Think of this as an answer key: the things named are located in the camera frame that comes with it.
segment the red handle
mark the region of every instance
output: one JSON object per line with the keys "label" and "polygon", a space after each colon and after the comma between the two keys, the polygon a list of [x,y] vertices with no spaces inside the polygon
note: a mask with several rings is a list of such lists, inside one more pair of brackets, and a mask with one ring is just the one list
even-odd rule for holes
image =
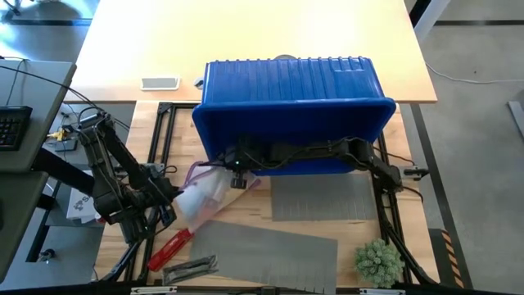
{"label": "red handle", "polygon": [[193,237],[188,229],[180,230],[147,263],[151,271],[158,271]]}

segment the light wood tabletop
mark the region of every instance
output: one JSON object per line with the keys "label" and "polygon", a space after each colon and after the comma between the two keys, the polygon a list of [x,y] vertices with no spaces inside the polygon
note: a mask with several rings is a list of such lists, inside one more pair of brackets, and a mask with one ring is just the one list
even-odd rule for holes
{"label": "light wood tabletop", "polygon": [[[200,101],[207,62],[282,54],[370,57],[387,97],[436,101],[403,0],[102,0],[71,87],[94,102]],[[176,91],[140,89],[174,75]]]}
{"label": "light wood tabletop", "polygon": [[[146,162],[154,129],[156,110],[159,102],[137,102],[131,130],[127,140],[127,148],[139,162]],[[163,143],[165,131],[160,132],[160,143]],[[400,111],[393,115],[384,129],[388,152],[411,158],[409,146],[404,130],[404,123]],[[161,146],[157,151],[157,160],[160,160]],[[190,165],[195,161],[206,161],[206,154],[201,145],[200,137],[192,122],[191,110],[178,110],[174,124],[174,134],[169,150],[168,165],[176,165],[178,172],[169,175],[174,185],[183,183]],[[406,166],[405,162],[391,158],[393,165]],[[333,221],[272,221],[271,214],[271,183],[269,178],[261,178],[262,184],[253,192],[238,197],[238,192],[232,191],[228,200],[234,200],[221,210],[215,220],[255,226],[264,229],[275,229],[296,234],[308,234],[323,238],[333,238],[338,241],[337,253],[337,287],[363,287],[363,283],[355,273],[354,255],[357,247],[380,238],[377,220],[333,220]],[[415,183],[404,183],[416,188]],[[400,218],[404,230],[404,238],[408,249],[417,262],[435,280],[439,276],[431,241],[427,229],[426,218],[420,197],[409,191],[397,194]],[[178,214],[175,221],[167,230],[160,233],[155,241],[153,252],[157,252],[172,238],[179,229],[184,229],[183,216]],[[140,272],[143,244],[138,252],[134,274]],[[98,252],[96,270],[99,275],[106,274],[120,259],[127,248],[124,243],[120,227],[107,225],[102,236],[102,243]],[[187,261],[191,242],[188,243],[166,266],[172,266]],[[161,272],[150,272],[148,281],[160,279]],[[239,281],[207,275],[179,283],[178,285],[192,286],[260,286],[260,284]]]}

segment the keyboard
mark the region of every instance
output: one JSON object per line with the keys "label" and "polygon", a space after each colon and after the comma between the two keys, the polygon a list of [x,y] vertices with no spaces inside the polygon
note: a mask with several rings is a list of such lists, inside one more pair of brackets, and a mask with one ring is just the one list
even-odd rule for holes
{"label": "keyboard", "polygon": [[32,111],[31,107],[0,107],[0,151],[18,151]]}

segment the small plant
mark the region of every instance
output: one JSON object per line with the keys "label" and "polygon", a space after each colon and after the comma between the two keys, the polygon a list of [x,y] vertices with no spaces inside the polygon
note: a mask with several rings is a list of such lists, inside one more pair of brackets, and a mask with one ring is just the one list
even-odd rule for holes
{"label": "small plant", "polygon": [[396,248],[380,238],[357,249],[355,264],[357,272],[374,288],[391,288],[404,267]]}

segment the gray cloth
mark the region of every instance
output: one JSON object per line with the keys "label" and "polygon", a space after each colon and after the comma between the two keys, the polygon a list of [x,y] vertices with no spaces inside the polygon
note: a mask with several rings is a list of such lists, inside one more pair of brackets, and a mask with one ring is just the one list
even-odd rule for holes
{"label": "gray cloth", "polygon": [[191,260],[216,255],[217,275],[277,287],[334,294],[334,239],[208,221],[193,238]]}
{"label": "gray cloth", "polygon": [[369,174],[276,176],[271,195],[274,221],[377,218]]}

